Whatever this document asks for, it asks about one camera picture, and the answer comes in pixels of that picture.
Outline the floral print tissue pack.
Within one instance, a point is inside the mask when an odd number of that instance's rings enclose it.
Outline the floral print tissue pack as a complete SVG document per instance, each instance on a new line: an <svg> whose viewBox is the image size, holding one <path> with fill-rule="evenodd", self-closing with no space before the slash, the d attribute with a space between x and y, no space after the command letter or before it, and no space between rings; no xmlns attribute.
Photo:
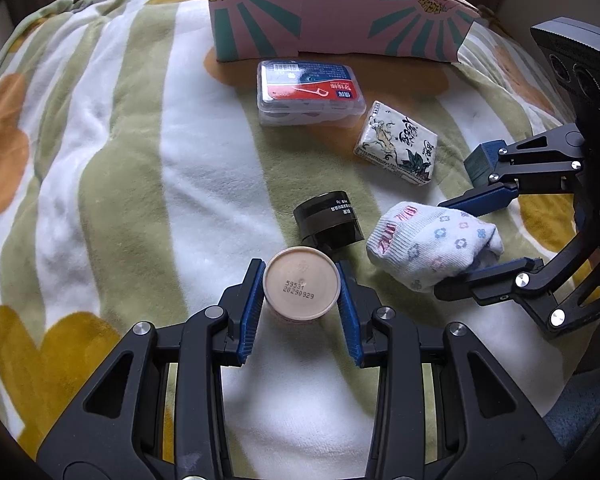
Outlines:
<svg viewBox="0 0 600 480"><path fill-rule="evenodd" d="M375 101L353 153L414 185L434 172L438 136L387 104Z"/></svg>

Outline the pink cardboard box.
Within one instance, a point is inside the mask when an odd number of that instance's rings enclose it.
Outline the pink cardboard box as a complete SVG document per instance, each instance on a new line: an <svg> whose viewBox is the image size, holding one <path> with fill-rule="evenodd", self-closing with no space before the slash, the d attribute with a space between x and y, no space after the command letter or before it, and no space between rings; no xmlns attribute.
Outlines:
<svg viewBox="0 0 600 480"><path fill-rule="evenodd" d="M208 0L221 62L300 53L454 62L478 9L466 0Z"/></svg>

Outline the floral striped blanket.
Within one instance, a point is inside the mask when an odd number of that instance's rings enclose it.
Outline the floral striped blanket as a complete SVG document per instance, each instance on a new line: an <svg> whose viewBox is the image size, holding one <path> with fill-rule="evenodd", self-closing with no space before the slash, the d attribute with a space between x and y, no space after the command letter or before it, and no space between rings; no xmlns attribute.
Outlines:
<svg viewBox="0 0 600 480"><path fill-rule="evenodd" d="M466 156L571 122L541 65L475 23L460 62L345 56L367 102L438 135L430 185L354 156L358 128L261 128L258 61L215 61L206 0L57 0L0 53L0 419L35 458L87 377L139 320L186 321L252 258L299 244L292 210L346 191L365 235L402 200L470 187ZM422 324L462 321L541 415L595 324L553 340L513 301L480 308L411 292L349 248L360 282ZM364 474L377 370L348 356L337 312L263 309L252 355L222 371L234 471Z"/></svg>

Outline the black cylindrical jar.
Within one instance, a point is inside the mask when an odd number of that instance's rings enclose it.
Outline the black cylindrical jar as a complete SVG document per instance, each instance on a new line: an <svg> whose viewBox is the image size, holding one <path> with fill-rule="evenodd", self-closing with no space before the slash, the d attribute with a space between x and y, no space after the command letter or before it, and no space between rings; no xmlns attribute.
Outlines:
<svg viewBox="0 0 600 480"><path fill-rule="evenodd" d="M348 194L332 191L305 200L294 208L303 245L325 254L362 242L364 235Z"/></svg>

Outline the white patterned sock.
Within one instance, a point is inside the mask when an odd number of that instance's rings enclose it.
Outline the white patterned sock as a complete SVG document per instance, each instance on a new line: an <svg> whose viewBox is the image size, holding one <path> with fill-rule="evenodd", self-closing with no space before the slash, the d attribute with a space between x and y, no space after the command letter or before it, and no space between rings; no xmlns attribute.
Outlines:
<svg viewBox="0 0 600 480"><path fill-rule="evenodd" d="M368 258L414 292L431 292L446 278L498 263L498 227L467 212L415 202L386 211L367 237Z"/></svg>

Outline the floss pick plastic case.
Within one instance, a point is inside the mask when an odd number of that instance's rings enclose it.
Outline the floss pick plastic case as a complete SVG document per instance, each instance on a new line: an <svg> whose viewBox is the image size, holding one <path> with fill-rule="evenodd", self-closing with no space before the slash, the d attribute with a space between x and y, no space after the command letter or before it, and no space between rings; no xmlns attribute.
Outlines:
<svg viewBox="0 0 600 480"><path fill-rule="evenodd" d="M333 122L353 126L366 102L347 65L268 60L257 69L258 115L262 126L305 126Z"/></svg>

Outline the beige round lid container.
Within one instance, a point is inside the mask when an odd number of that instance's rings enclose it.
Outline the beige round lid container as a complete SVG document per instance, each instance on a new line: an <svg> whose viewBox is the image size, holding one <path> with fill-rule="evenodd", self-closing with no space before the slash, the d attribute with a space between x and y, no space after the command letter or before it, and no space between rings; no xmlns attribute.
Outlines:
<svg viewBox="0 0 600 480"><path fill-rule="evenodd" d="M266 265L263 290L275 314L290 322L321 318L335 307L341 292L336 264L324 252L289 247Z"/></svg>

